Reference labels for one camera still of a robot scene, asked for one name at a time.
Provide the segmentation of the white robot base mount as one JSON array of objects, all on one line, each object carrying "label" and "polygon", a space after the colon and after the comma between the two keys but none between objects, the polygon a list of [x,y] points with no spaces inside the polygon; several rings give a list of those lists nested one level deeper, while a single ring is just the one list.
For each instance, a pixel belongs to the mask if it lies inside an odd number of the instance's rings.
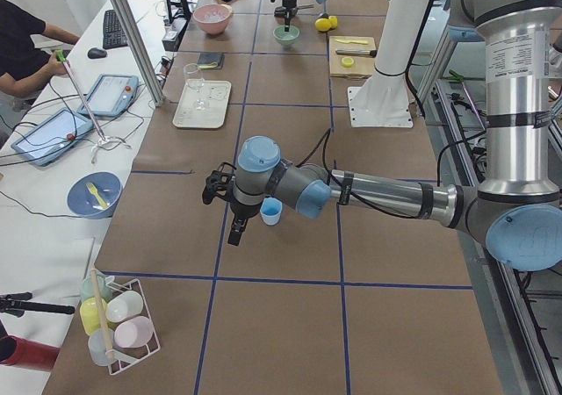
[{"label": "white robot base mount", "polygon": [[407,71],[415,42],[434,0],[390,0],[372,76],[349,87],[350,124],[411,128]]}]

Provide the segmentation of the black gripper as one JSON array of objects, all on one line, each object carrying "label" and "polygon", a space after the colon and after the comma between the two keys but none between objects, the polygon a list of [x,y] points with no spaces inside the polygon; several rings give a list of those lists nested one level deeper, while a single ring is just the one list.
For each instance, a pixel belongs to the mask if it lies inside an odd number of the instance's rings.
[{"label": "black gripper", "polygon": [[240,244],[241,237],[247,228],[249,220],[260,212],[261,203],[256,205],[246,205],[234,198],[229,204],[230,209],[234,214],[234,219],[231,224],[227,243],[233,246],[238,246]]},{"label": "black gripper", "polygon": [[280,9],[281,17],[284,18],[284,31],[288,32],[291,27],[291,18],[296,13],[297,0],[282,0]]}]

